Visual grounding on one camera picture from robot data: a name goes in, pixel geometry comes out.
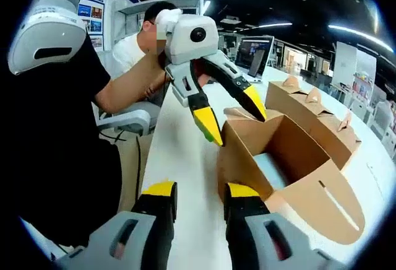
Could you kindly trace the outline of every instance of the black shirt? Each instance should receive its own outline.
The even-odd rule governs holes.
[[[91,104],[110,76],[87,35],[69,62],[7,78],[17,212],[56,243],[84,245],[121,193],[117,147],[99,139]]]

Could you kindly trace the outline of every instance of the white t-shirt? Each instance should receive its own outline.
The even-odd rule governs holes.
[[[128,72],[145,56],[137,44],[137,33],[123,38],[113,48],[113,58],[119,65],[122,73]]]

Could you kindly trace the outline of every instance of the poster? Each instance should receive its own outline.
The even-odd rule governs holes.
[[[91,37],[91,42],[92,46],[94,47],[95,51],[103,51],[103,36],[90,36]]]
[[[103,0],[80,0],[78,15],[84,21],[96,51],[103,51],[103,19],[105,3]]]

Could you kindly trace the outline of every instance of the cardboard flap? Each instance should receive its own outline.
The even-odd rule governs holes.
[[[232,120],[254,120],[254,121],[260,122],[253,115],[251,115],[249,112],[247,112],[242,107],[225,108],[223,112],[227,116],[227,120],[229,120],[229,121],[232,121]],[[282,113],[280,113],[279,111],[276,111],[276,110],[266,110],[265,112],[267,113],[266,120],[271,120],[273,118],[283,115]]]
[[[314,87],[310,91],[310,93],[308,94],[308,96],[305,99],[305,102],[306,103],[318,103],[318,104],[322,103],[322,95],[316,87]]]
[[[351,124],[351,122],[352,122],[352,114],[351,114],[351,111],[349,111],[349,112],[346,114],[346,117],[344,118],[344,120],[340,123],[340,126],[338,127],[337,132],[340,132],[340,131],[342,131],[343,129],[348,128],[349,125]]]
[[[256,118],[242,107],[225,108],[224,114],[228,120],[256,120]]]
[[[296,92],[300,92],[301,89],[298,86],[294,86],[294,85],[285,85],[285,82],[282,81],[272,81],[271,83],[273,85],[276,85],[277,87],[279,87],[280,89],[284,90],[285,92],[287,92],[288,94],[294,94]]]
[[[361,140],[356,136],[353,128],[348,125],[350,120],[350,113],[342,122],[335,116],[319,117],[319,121],[331,130],[331,132],[339,138],[349,151],[353,152],[361,144]]]
[[[271,140],[274,129],[282,122],[283,116],[280,115],[278,118],[272,118],[265,123],[247,119],[228,120],[222,130],[225,145],[228,144],[226,131],[230,127],[231,129],[228,129],[228,132],[232,130],[252,155],[260,154],[264,151],[268,141]]]
[[[316,116],[333,115],[330,110],[326,109],[320,102],[318,102],[322,100],[321,97],[319,97],[318,99],[315,96],[315,94],[311,94],[311,93],[308,94],[308,96],[303,94],[292,94],[290,96],[296,101],[298,101],[300,104],[302,104],[304,107],[306,107],[310,112],[312,112]]]
[[[258,144],[246,145],[241,142],[241,136],[243,133],[238,135],[229,122],[224,124],[222,137],[225,147],[220,148],[217,157],[218,193],[223,200],[225,183],[233,182],[248,185],[264,199],[268,198],[273,193],[273,189],[250,154],[250,151],[259,152],[254,148],[260,147],[260,139],[251,139]]]
[[[361,206],[331,160],[279,193],[314,230],[335,242],[351,244],[364,230]]]
[[[285,81],[283,81],[282,86],[296,87],[299,89],[298,79],[295,76],[289,76]]]

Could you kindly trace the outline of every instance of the computer screen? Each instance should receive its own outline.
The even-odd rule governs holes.
[[[265,65],[267,64],[272,45],[273,37],[270,36],[243,38],[239,44],[235,64],[242,68],[250,69],[257,50],[264,50],[264,56],[262,57],[262,61],[258,69],[258,73],[262,74],[265,69]]]

